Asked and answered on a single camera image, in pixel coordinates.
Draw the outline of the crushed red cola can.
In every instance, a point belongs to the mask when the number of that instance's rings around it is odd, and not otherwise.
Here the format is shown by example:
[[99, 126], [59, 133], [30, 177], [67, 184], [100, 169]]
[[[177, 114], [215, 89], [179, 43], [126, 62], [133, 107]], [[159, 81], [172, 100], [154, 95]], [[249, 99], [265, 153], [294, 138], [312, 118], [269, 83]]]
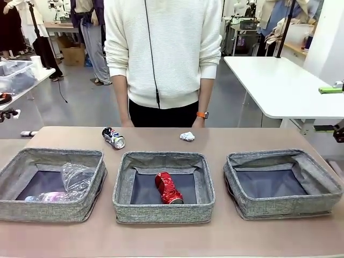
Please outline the crushed red cola can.
[[168, 172], [163, 171], [155, 176], [155, 186], [161, 195], [163, 204], [184, 204], [183, 196], [176, 189]]

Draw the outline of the crushed Pepsi can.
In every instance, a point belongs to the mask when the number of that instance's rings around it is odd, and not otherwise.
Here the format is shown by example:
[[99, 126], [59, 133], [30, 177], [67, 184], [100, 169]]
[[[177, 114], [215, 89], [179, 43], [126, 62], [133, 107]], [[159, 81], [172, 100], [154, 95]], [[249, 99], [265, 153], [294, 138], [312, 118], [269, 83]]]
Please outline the crushed Pepsi can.
[[104, 140], [114, 149], [122, 149], [125, 147], [125, 138], [112, 127], [105, 127], [102, 130], [102, 136]]

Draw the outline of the clear bottle with pink label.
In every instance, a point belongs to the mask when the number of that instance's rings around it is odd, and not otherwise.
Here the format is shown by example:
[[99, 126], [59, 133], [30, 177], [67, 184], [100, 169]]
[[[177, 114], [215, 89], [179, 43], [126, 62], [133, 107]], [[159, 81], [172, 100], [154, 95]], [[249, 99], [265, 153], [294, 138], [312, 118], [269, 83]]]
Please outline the clear bottle with pink label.
[[27, 196], [24, 201], [27, 202], [64, 202], [70, 201], [66, 192], [46, 192], [37, 196]]

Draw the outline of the person's left forearm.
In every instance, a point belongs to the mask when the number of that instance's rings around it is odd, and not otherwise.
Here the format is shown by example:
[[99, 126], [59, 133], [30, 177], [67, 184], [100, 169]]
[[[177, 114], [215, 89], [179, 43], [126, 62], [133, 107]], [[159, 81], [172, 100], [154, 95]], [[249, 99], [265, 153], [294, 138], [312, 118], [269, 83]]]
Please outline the person's left forearm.
[[202, 78], [200, 80], [198, 111], [205, 113], [209, 107], [209, 102], [214, 86], [214, 79]]

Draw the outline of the person's right forearm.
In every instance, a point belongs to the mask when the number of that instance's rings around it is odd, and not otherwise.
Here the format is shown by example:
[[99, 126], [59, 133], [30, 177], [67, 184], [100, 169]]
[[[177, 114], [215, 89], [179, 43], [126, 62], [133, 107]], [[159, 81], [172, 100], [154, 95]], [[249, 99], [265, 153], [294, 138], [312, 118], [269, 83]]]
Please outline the person's right forearm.
[[130, 119], [128, 111], [127, 79], [123, 75], [111, 77], [118, 105], [120, 121]]

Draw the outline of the large white table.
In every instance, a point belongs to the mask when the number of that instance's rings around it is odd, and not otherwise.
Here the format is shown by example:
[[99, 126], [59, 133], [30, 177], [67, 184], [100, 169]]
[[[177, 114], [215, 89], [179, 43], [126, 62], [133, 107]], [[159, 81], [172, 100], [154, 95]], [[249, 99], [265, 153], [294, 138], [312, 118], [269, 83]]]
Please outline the large white table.
[[321, 94], [319, 88], [329, 85], [286, 58], [227, 56], [224, 61], [266, 117], [302, 120], [302, 135], [317, 119], [344, 118], [344, 94]]

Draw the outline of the white knit sweater torso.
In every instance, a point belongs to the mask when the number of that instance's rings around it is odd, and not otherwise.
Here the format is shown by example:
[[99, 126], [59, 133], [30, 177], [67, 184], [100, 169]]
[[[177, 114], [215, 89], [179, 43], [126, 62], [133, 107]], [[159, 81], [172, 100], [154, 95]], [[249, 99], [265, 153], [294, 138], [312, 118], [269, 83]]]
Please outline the white knit sweater torso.
[[198, 101], [220, 53], [221, 0], [104, 0], [111, 76], [127, 79], [138, 105], [172, 109]]

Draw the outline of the black trousers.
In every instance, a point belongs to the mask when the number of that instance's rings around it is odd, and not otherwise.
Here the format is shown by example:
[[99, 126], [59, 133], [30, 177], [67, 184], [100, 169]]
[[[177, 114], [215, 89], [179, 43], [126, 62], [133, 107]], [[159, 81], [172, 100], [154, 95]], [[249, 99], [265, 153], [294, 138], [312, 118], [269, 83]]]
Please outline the black trousers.
[[198, 102], [172, 109], [144, 107], [129, 100], [129, 114], [135, 127], [189, 128], [197, 117]]

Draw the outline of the brown cardboard box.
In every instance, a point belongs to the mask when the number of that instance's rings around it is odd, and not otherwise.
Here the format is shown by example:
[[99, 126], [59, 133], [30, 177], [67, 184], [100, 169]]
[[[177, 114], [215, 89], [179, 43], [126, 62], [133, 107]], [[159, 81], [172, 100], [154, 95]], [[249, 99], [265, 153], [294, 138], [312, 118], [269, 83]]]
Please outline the brown cardboard box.
[[63, 48], [61, 51], [63, 55], [63, 62], [66, 66], [84, 66], [85, 49], [83, 45], [76, 45], [74, 47]]

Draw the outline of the wooden top workbench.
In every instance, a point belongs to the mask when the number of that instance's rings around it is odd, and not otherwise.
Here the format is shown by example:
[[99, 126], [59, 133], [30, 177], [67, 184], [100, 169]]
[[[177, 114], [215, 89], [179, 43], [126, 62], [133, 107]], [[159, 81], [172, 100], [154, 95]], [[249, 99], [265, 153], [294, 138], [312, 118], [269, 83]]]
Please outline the wooden top workbench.
[[46, 22], [44, 26], [48, 33], [78, 33], [78, 29], [74, 28], [72, 23]]

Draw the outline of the small white side table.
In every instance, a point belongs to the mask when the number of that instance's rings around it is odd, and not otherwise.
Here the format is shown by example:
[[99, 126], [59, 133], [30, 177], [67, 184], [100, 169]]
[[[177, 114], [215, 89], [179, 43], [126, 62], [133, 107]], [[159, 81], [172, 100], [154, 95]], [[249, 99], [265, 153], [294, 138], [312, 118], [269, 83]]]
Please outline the small white side table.
[[36, 77], [35, 84], [33, 86], [31, 86], [30, 88], [28, 88], [27, 90], [23, 91], [22, 93], [18, 94], [18, 95], [11, 94], [12, 95], [12, 101], [10, 103], [8, 103], [8, 104], [1, 105], [0, 106], [0, 110], [5, 110], [13, 102], [15, 102], [16, 100], [21, 98], [23, 95], [25, 95], [27, 92], [29, 92], [31, 89], [36, 87], [40, 82], [42, 82], [45, 79], [47, 79], [50, 75], [52, 75], [55, 72], [55, 69], [54, 68], [51, 68], [51, 69], [43, 68], [43, 70], [36, 70], [36, 68], [34, 66], [33, 71], [34, 71], [34, 75]]

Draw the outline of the black tripod stand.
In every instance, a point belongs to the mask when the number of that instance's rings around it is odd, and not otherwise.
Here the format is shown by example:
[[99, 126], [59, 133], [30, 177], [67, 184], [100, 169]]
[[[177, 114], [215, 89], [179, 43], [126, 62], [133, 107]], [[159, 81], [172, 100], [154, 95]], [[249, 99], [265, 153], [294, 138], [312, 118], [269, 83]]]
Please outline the black tripod stand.
[[50, 46], [48, 39], [49, 35], [46, 27], [44, 26], [42, 16], [36, 8], [34, 0], [28, 0], [27, 5], [36, 36], [36, 39], [33, 42], [33, 48], [36, 54], [41, 57], [41, 63], [45, 68], [55, 69], [55, 72], [49, 76], [49, 79], [53, 82], [56, 82], [59, 79], [63, 78], [63, 73], [56, 62], [55, 56]]

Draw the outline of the white paper cup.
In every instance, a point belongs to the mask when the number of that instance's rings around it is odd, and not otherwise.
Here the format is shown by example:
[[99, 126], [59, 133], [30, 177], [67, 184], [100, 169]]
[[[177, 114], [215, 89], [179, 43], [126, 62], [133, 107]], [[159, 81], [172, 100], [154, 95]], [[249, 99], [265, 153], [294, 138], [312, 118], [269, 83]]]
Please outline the white paper cup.
[[43, 70], [43, 65], [42, 65], [42, 62], [41, 62], [41, 57], [38, 56], [38, 55], [33, 55], [30, 57], [31, 61], [33, 62], [36, 70]]

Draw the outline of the black and white device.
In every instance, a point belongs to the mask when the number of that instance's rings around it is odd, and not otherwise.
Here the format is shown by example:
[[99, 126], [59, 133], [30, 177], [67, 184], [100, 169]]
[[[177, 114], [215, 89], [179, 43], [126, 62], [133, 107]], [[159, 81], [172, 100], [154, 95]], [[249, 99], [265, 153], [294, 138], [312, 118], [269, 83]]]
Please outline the black and white device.
[[6, 109], [6, 110], [0, 110], [0, 123], [3, 123], [5, 119], [18, 119], [20, 116], [21, 110], [15, 110], [15, 109]]

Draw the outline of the black dress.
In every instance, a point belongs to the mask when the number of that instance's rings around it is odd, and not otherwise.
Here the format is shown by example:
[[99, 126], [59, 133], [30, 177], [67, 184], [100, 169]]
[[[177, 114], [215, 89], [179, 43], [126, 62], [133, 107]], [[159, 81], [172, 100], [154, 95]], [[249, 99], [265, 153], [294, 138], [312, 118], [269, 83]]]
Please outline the black dress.
[[10, 51], [26, 50], [19, 13], [16, 8], [5, 8], [9, 1], [0, 0], [0, 52], [5, 59], [10, 58]]

